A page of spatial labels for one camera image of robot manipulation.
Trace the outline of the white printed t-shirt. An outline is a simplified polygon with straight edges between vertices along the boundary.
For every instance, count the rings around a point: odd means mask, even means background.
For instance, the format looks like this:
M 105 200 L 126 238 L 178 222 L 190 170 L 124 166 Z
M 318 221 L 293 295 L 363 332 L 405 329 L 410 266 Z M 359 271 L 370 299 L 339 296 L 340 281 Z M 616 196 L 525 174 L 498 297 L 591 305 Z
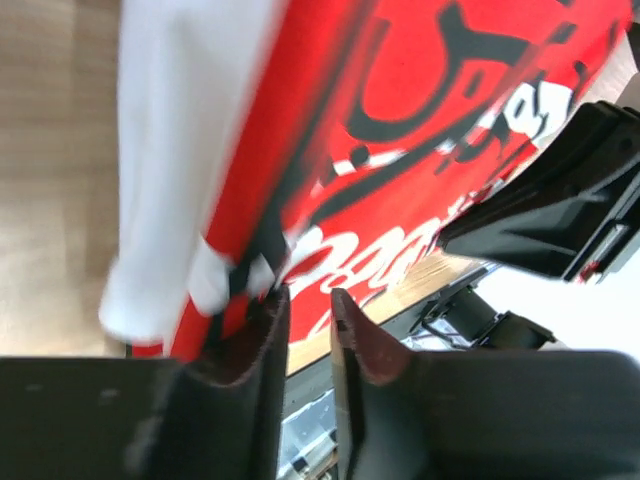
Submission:
M 193 359 L 284 283 L 291 343 L 530 165 L 635 1 L 126 1 L 118 251 L 99 321 Z

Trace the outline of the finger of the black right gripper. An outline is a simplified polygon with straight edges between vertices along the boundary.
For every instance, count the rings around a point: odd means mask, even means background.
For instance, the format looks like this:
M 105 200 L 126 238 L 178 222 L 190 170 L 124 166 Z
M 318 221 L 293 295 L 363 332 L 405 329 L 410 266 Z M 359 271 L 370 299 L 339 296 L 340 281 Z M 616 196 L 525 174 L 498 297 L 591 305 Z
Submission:
M 437 238 L 445 253 L 567 282 L 619 271 L 639 249 L 639 113 L 583 104 L 518 177 Z

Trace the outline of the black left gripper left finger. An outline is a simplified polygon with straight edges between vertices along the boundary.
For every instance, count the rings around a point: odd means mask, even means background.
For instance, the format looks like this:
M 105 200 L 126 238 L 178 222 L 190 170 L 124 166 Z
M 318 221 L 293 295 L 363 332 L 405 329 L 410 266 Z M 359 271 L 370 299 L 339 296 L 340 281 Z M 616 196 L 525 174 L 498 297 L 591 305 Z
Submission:
M 249 308 L 237 334 L 168 358 L 5 357 L 5 479 L 273 479 L 290 298 Z

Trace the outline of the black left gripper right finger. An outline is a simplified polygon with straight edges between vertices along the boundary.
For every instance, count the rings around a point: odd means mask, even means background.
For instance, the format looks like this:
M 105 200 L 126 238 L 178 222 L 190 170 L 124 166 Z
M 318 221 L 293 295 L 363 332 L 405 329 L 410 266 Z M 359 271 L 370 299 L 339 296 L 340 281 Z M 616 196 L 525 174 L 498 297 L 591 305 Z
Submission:
M 635 479 L 639 366 L 605 351 L 415 351 L 331 294 L 343 479 Z

